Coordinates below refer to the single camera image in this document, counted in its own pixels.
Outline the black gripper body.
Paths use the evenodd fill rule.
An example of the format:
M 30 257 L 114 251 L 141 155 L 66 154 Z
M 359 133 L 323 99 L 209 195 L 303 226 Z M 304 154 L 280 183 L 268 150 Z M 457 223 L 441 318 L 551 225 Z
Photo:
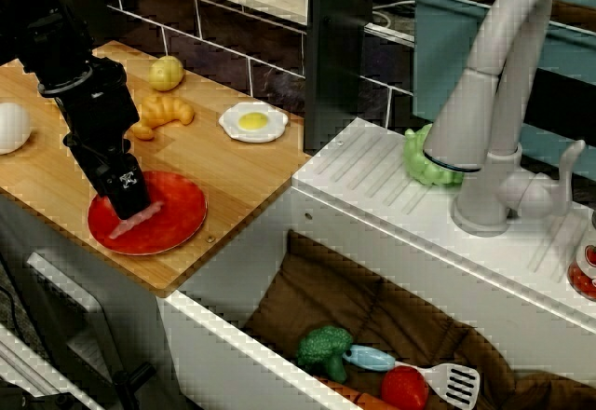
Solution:
M 139 120 L 119 62 L 94 62 L 81 84 L 61 92 L 56 103 L 70 133 L 63 142 L 87 175 L 137 169 L 125 133 Z

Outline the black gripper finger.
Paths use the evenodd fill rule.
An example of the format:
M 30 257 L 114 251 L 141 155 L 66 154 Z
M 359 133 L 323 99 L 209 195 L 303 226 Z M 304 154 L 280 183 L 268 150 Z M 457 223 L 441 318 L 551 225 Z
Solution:
M 121 220 L 145 210 L 150 205 L 148 188 L 134 156 L 118 157 L 106 174 L 107 197 Z
M 106 198 L 115 208 L 116 182 L 111 171 L 97 172 L 95 189 L 101 198 Z

